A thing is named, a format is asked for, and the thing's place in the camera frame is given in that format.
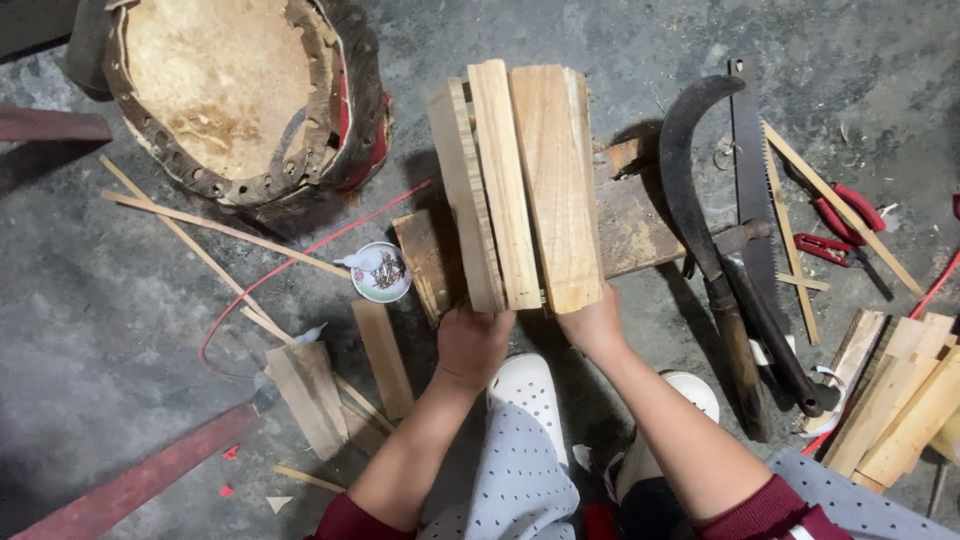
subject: saw blade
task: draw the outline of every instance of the saw blade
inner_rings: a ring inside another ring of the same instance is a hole
[[[736,170],[736,207],[741,224],[755,218],[773,221],[773,201],[760,113],[756,104],[756,62],[751,58],[730,60],[730,74],[746,83],[731,96],[733,116],[733,163]],[[777,294],[777,268],[770,237],[747,243],[742,252],[747,274],[760,298],[770,309],[783,333],[790,333],[790,318],[780,308]]]

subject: hand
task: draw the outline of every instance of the hand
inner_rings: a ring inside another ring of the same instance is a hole
[[[440,361],[434,380],[479,395],[503,365],[510,347],[516,313],[477,313],[467,303],[449,311],[440,322]]]
[[[620,291],[604,282],[603,300],[572,313],[557,315],[570,344],[594,362],[628,347],[620,326]]]

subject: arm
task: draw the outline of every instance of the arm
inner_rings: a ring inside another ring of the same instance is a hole
[[[630,349],[620,328],[619,293],[605,287],[601,302],[558,317],[564,333],[630,409],[687,516],[699,524],[715,519],[754,495],[772,473]]]
[[[496,375],[509,347],[513,312],[489,315],[467,305],[440,324],[440,360],[411,414],[347,490],[381,523],[414,530],[446,451],[477,396]]]

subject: maroon sweater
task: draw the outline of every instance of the maroon sweater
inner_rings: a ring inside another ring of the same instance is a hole
[[[776,475],[750,499],[699,528],[697,533],[703,540],[851,539],[830,522],[819,504],[807,506],[786,481]],[[316,534],[304,540],[414,540],[416,537],[415,530],[402,532],[380,523],[346,494],[341,494],[326,508]]]

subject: small plate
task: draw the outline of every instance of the small plate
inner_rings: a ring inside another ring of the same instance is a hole
[[[360,248],[357,255],[371,250],[380,252],[384,263],[373,272],[351,268],[350,280],[353,286],[364,298],[378,304],[399,300],[410,290],[410,283],[414,280],[400,248],[390,242],[372,242]]]

